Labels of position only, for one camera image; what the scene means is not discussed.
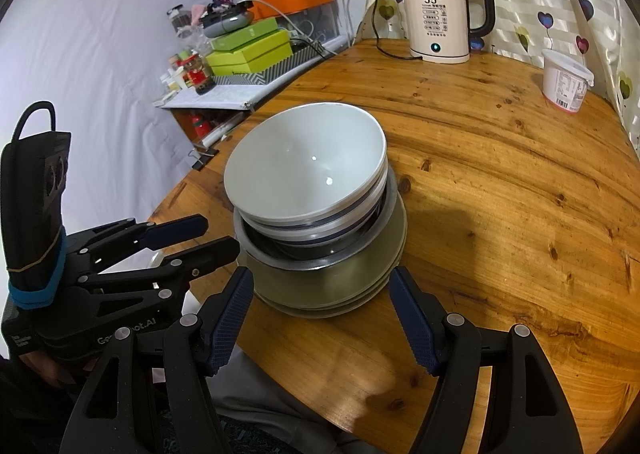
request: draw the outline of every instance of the robotic arm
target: robotic arm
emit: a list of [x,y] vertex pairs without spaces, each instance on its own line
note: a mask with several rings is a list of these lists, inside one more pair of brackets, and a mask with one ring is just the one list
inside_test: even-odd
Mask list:
[[[52,130],[20,140],[37,109],[49,110]],[[234,262],[238,242],[225,237],[157,268],[100,274],[143,248],[202,236],[208,223],[200,215],[163,225],[128,219],[66,236],[60,196],[69,143],[55,131],[53,106],[34,104],[2,154],[0,175],[10,272],[2,334],[12,354],[43,350],[82,384],[60,453],[160,454],[151,369],[164,367],[181,451],[231,454],[205,377],[229,360],[253,297],[251,272],[237,268],[197,315],[181,309],[189,282]],[[403,267],[392,272],[389,292],[417,362],[438,377],[412,454],[462,451],[481,366],[493,374],[480,454],[582,453],[562,389],[526,326],[476,328],[447,314]],[[96,357],[84,379],[81,367]]]

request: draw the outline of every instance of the black cable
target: black cable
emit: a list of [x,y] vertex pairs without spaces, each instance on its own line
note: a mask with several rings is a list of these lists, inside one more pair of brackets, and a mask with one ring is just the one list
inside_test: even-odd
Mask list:
[[292,38],[291,40],[295,40],[297,42],[304,42],[307,46],[309,46],[313,51],[315,51],[316,53],[318,53],[319,56],[322,57],[322,60],[326,60],[326,57],[322,54],[322,52],[316,48],[315,44],[311,44],[308,40],[304,40],[304,39],[298,39],[298,38]]
[[376,34],[376,48],[378,48],[378,51],[384,55],[386,55],[387,57],[391,57],[394,59],[398,59],[398,60],[420,60],[422,59],[422,57],[401,57],[399,55],[391,55],[391,53],[388,53],[386,51],[384,51],[381,47],[380,47],[380,36],[378,35],[378,30],[376,30],[376,10],[378,9],[378,0],[376,0],[376,2],[373,3],[373,12],[371,13],[371,25],[373,26],[373,33]]

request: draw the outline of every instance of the kettle base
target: kettle base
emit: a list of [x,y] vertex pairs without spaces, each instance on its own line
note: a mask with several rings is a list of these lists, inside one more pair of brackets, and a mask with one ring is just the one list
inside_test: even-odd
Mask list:
[[422,60],[436,64],[462,64],[469,60],[469,53],[460,57],[447,57],[444,55],[426,55],[412,49],[410,49],[410,52],[412,57],[422,57]]

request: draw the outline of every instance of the product label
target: product label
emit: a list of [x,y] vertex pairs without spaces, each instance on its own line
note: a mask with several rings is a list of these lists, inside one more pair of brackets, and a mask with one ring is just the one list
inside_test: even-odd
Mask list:
[[561,108],[575,113],[580,108],[586,90],[584,80],[558,70],[556,73],[556,98],[552,98],[552,100]]
[[442,0],[423,0],[422,25],[429,35],[444,37],[449,31],[447,5]]

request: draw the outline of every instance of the white shelf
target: white shelf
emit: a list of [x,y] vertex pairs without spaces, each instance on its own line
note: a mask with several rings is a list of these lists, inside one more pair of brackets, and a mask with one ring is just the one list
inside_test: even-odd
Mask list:
[[[324,43],[324,46],[336,53],[348,45],[346,35],[339,35]],[[215,86],[204,95],[196,93],[194,88],[183,90],[169,100],[161,109],[229,109],[236,111],[253,111],[261,100],[279,87],[299,77],[321,60],[320,56],[302,63],[291,71],[284,73],[273,82],[264,86]]]

